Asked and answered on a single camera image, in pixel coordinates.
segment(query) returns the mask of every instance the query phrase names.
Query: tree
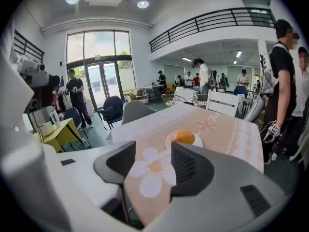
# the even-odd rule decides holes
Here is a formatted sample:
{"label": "tree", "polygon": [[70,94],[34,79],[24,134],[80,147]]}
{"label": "tree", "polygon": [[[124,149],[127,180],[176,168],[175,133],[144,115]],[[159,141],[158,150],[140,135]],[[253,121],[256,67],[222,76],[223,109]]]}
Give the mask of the tree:
{"label": "tree", "polygon": [[[129,54],[128,52],[126,52],[125,50],[122,50],[121,53],[120,53],[119,55],[125,56],[125,55],[130,55],[130,54]],[[119,68],[119,69],[131,68],[130,61],[128,61],[128,60],[119,61],[119,62],[118,62],[118,68]]]}
{"label": "tree", "polygon": [[76,77],[81,77],[83,75],[83,73],[81,73],[81,71],[80,71],[80,67],[76,67],[76,68],[74,68],[74,70],[75,70],[75,76]]}

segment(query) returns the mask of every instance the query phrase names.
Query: ceiling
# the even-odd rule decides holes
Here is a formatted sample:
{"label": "ceiling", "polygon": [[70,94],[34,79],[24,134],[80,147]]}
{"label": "ceiling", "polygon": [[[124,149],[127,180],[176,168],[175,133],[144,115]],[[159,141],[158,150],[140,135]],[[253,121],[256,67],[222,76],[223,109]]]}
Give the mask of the ceiling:
{"label": "ceiling", "polygon": [[[273,45],[273,42],[267,42],[268,52],[270,52]],[[239,50],[242,53],[237,58],[236,54]],[[202,43],[167,54],[162,58],[184,61],[182,57],[191,60],[201,58],[208,65],[233,65],[234,61],[237,60],[237,65],[260,66],[257,40],[253,39],[233,39]]]}
{"label": "ceiling", "polygon": [[26,4],[34,17],[41,17],[42,10],[44,10],[45,20],[40,23],[41,27],[86,16],[122,17],[124,19],[128,17],[131,20],[150,23],[163,0],[147,0],[149,2],[147,9],[138,8],[139,1],[122,0],[118,7],[89,6],[89,3],[84,0],[80,0],[77,5],[69,5],[65,0],[27,0]]}

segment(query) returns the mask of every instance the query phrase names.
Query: white shirt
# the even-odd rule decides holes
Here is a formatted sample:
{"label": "white shirt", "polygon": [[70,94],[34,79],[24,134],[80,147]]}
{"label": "white shirt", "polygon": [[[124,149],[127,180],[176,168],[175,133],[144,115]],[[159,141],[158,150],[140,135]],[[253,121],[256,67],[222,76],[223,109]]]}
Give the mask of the white shirt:
{"label": "white shirt", "polygon": [[247,75],[243,76],[242,74],[240,74],[240,75],[237,77],[237,81],[240,82],[240,83],[239,83],[239,86],[247,87],[247,85],[242,84],[241,82],[249,83],[249,78],[248,78]]}
{"label": "white shirt", "polygon": [[193,85],[193,76],[192,75],[191,76],[185,75],[184,80],[185,80],[187,86]]}
{"label": "white shirt", "polygon": [[305,71],[296,83],[296,108],[292,116],[302,117],[305,109],[305,103],[309,96],[309,73]]}
{"label": "white shirt", "polygon": [[200,65],[199,78],[199,84],[201,87],[205,86],[208,83],[209,72],[206,64]]}

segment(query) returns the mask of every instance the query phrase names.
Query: door frame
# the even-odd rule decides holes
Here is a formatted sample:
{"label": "door frame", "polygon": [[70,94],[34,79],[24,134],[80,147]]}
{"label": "door frame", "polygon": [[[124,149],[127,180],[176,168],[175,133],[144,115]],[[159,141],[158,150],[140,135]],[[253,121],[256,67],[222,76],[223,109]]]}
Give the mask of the door frame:
{"label": "door frame", "polygon": [[117,63],[116,60],[114,60],[114,61],[110,61],[109,60],[109,61],[102,61],[100,63],[87,64],[87,65],[84,66],[84,68],[85,68],[85,74],[86,74],[86,79],[87,79],[87,83],[88,83],[88,90],[89,90],[91,102],[93,104],[95,112],[97,112],[98,110],[102,109],[103,107],[98,107],[97,106],[95,97],[93,95],[92,87],[91,87],[88,67],[99,66],[101,83],[102,83],[102,86],[103,86],[104,95],[107,98],[107,97],[110,97],[110,93],[109,93],[109,90],[108,90],[108,87],[107,87],[107,81],[106,81],[106,76],[105,76],[105,71],[104,71],[104,64],[108,64],[108,63],[113,63],[114,64],[117,85],[118,85],[118,89],[119,89],[119,93],[120,93],[120,98],[122,99],[123,102],[125,101],[125,97],[124,97],[124,94],[123,94],[123,90],[122,90],[122,86],[121,86],[121,81],[120,81],[120,74],[119,74],[119,69],[118,69],[118,63]]}

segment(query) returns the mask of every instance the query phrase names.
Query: white plate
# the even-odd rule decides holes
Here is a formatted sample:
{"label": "white plate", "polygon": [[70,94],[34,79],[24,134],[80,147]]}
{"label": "white plate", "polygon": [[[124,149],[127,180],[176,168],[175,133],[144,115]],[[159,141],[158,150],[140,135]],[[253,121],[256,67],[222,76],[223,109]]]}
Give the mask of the white plate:
{"label": "white plate", "polygon": [[[165,140],[165,146],[166,146],[167,149],[171,150],[172,137],[178,131],[179,130],[174,131],[170,135],[167,136],[167,138]],[[198,147],[203,147],[203,142],[202,142],[201,138],[195,133],[194,133],[194,136],[195,136],[195,141],[193,142],[192,145],[198,146]]]}

